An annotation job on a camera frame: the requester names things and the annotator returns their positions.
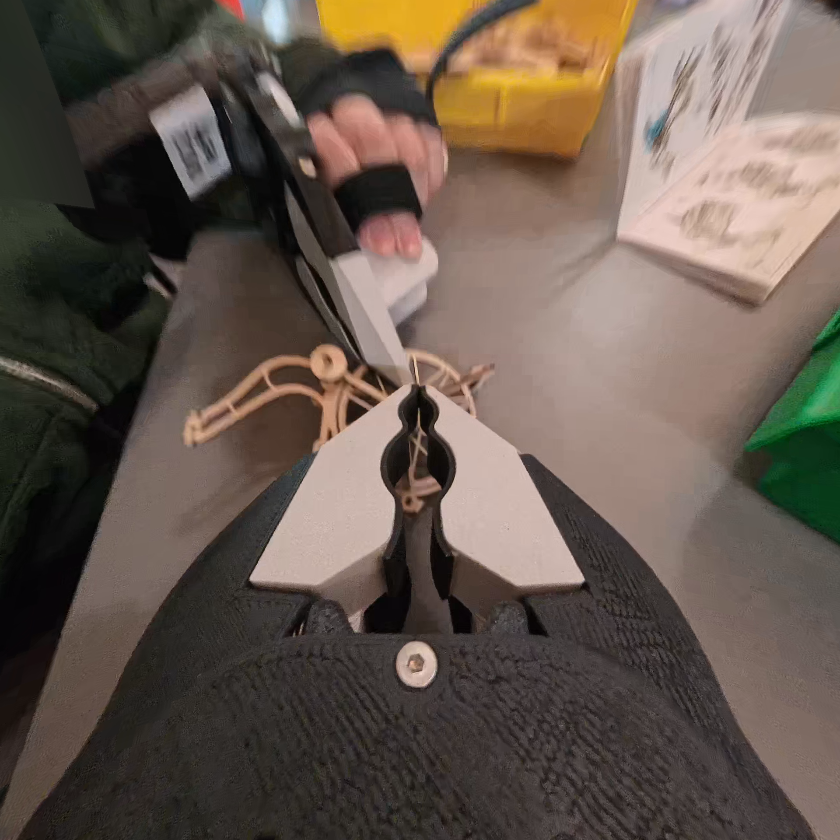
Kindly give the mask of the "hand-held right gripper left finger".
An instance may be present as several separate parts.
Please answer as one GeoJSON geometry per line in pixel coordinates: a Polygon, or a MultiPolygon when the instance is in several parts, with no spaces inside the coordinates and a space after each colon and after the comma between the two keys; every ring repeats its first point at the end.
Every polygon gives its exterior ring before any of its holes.
{"type": "Polygon", "coordinates": [[[411,463],[419,387],[405,385],[315,454],[253,569],[255,588],[342,607],[399,596],[407,581],[397,485],[411,463]]]}

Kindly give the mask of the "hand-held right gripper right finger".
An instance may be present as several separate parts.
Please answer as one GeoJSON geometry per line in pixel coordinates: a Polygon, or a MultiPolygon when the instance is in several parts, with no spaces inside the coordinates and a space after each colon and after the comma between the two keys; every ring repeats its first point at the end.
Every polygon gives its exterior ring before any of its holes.
{"type": "Polygon", "coordinates": [[[440,491],[430,564],[472,613],[582,588],[585,578],[519,452],[432,386],[420,389],[426,466],[440,491]]]}

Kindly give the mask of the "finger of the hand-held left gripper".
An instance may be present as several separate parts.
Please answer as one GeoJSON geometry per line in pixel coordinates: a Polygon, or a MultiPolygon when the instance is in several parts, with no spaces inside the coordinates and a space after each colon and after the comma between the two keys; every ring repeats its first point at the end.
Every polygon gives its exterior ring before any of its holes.
{"type": "Polygon", "coordinates": [[[360,360],[397,386],[410,384],[406,352],[367,257],[339,255],[330,259],[330,269],[360,360]]]}
{"type": "Polygon", "coordinates": [[[313,263],[305,255],[297,255],[296,271],[303,291],[331,335],[354,361],[366,362],[334,260],[313,263]]]}

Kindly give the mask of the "wooden bicycle model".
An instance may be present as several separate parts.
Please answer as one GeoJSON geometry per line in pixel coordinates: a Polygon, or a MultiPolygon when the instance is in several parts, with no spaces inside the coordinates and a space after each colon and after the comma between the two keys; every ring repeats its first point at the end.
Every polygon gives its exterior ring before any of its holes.
{"type": "MultiPolygon", "coordinates": [[[[425,350],[409,349],[406,354],[411,383],[431,385],[477,417],[476,393],[495,374],[494,364],[476,364],[460,371],[425,350]]],[[[269,404],[300,397],[309,400],[320,414],[318,435],[311,447],[316,453],[396,388],[371,367],[350,362],[337,345],[324,343],[308,356],[282,354],[262,361],[214,403],[191,411],[182,441],[189,448],[202,445],[269,404]]]]}

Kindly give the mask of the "yellow plastic bin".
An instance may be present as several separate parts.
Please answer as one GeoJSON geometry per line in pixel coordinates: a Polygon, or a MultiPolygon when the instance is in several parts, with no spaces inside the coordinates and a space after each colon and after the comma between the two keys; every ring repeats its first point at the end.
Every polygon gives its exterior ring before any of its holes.
{"type": "MultiPolygon", "coordinates": [[[[425,83],[460,25],[489,2],[320,1],[323,33],[348,51],[390,46],[425,83]]],[[[434,86],[434,109],[450,145],[574,158],[601,110],[608,81],[634,19],[635,1],[536,2],[513,15],[556,15],[599,56],[587,70],[541,74],[475,68],[434,86]]]]}

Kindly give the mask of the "person's left forearm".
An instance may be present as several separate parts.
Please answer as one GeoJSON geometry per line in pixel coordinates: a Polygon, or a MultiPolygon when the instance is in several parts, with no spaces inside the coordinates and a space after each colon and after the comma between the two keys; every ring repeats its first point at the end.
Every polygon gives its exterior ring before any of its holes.
{"type": "Polygon", "coordinates": [[[90,188],[112,159],[152,137],[151,111],[195,85],[216,90],[219,71],[238,55],[278,70],[294,98],[343,56],[315,37],[271,45],[217,2],[31,1],[24,8],[90,188]]]}

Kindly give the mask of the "grey desk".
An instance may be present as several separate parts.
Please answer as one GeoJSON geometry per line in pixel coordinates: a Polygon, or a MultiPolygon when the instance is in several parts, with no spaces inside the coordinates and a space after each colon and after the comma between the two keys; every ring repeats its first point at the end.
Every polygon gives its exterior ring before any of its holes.
{"type": "MultiPolygon", "coordinates": [[[[479,416],[601,513],[668,587],[742,729],[820,838],[838,838],[838,546],[749,483],[742,445],[838,308],[838,224],[761,308],[613,243],[604,107],[580,160],[459,153],[426,216],[440,269],[405,342],[491,362],[479,416]]],[[[209,445],[187,414],[291,349],[276,253],[190,257],[2,810],[15,838],[94,728],[197,554],[312,442],[269,406],[209,445]]]]}

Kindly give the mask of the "person's left hand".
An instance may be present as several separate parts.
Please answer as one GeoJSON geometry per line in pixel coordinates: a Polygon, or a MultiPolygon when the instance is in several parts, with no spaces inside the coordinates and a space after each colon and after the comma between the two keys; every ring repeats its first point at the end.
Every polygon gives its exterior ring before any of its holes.
{"type": "MultiPolygon", "coordinates": [[[[363,171],[404,165],[426,208],[445,183],[448,150],[441,132],[404,114],[385,114],[365,96],[343,96],[329,113],[308,116],[306,124],[331,189],[363,171]]],[[[423,250],[421,225],[412,213],[369,217],[358,241],[381,257],[418,260],[423,250]]]]}

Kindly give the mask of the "green plastic bin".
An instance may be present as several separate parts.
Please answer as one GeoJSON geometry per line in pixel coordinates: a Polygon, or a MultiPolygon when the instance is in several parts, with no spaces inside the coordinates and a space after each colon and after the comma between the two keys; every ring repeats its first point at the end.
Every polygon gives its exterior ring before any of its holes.
{"type": "Polygon", "coordinates": [[[839,311],[744,451],[767,459],[760,493],[839,542],[839,311]]]}

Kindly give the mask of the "white instruction booklet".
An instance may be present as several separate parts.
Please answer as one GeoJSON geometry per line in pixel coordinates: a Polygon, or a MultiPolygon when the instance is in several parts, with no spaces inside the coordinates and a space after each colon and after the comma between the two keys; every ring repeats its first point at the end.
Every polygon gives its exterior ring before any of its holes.
{"type": "Polygon", "coordinates": [[[838,210],[838,113],[775,113],[721,131],[616,239],[758,307],[838,210]]]}

